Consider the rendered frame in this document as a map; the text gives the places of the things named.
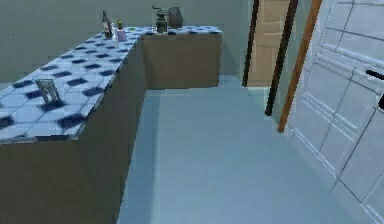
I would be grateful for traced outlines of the brown counter with blue tiles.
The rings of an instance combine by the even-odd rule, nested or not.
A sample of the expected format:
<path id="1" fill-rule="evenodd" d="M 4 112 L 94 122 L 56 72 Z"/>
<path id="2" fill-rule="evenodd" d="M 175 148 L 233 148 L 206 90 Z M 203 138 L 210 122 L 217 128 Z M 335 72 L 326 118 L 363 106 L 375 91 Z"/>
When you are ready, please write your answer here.
<path id="1" fill-rule="evenodd" d="M 116 224 L 145 96 L 146 38 L 221 44 L 215 26 L 98 33 L 0 90 L 0 224 Z M 53 79 L 45 103 L 35 81 Z"/>

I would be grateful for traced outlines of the grey toaster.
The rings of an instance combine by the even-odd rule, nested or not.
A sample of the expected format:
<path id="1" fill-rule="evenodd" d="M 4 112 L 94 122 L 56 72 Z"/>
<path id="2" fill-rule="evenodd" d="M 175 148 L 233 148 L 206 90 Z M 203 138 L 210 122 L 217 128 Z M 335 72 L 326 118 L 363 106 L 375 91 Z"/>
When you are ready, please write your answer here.
<path id="1" fill-rule="evenodd" d="M 183 26 L 183 17 L 179 7 L 171 7 L 166 12 L 168 25 L 173 29 L 178 29 Z"/>

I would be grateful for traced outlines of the light brown panelled room door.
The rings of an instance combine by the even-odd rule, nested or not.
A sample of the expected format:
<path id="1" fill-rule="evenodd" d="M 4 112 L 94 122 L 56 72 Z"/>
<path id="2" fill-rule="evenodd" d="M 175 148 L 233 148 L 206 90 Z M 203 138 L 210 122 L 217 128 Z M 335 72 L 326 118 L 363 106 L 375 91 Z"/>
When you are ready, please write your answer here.
<path id="1" fill-rule="evenodd" d="M 279 52 L 289 0 L 259 0 L 248 86 L 269 87 Z"/>

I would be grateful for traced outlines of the pink soap bottle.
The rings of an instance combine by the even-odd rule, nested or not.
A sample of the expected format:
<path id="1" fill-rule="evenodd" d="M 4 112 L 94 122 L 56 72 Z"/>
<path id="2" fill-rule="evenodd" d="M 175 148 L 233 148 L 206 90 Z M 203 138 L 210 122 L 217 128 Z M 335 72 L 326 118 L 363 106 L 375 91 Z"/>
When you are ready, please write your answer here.
<path id="1" fill-rule="evenodd" d="M 122 26 L 122 22 L 117 22 L 117 37 L 119 42 L 125 42 L 126 41 L 126 33 Z"/>

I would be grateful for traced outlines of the dark brown bottle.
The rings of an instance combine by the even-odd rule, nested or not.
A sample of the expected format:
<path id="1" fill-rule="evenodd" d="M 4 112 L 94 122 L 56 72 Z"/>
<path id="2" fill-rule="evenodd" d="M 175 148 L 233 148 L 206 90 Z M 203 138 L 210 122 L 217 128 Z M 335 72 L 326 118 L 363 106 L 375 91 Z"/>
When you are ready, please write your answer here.
<path id="1" fill-rule="evenodd" d="M 112 38 L 112 30 L 111 30 L 111 23 L 109 19 L 107 18 L 107 14 L 105 11 L 102 12 L 103 17 L 102 17 L 102 25 L 104 29 L 104 35 L 107 39 Z"/>

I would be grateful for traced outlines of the white panelled room door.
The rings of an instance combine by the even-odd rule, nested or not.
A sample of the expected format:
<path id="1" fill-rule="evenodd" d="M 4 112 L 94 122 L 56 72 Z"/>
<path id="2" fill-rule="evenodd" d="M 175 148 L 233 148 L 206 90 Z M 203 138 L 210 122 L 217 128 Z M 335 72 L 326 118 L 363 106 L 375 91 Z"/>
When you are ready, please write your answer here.
<path id="1" fill-rule="evenodd" d="M 288 119 L 356 224 L 384 224 L 384 0 L 323 0 Z"/>

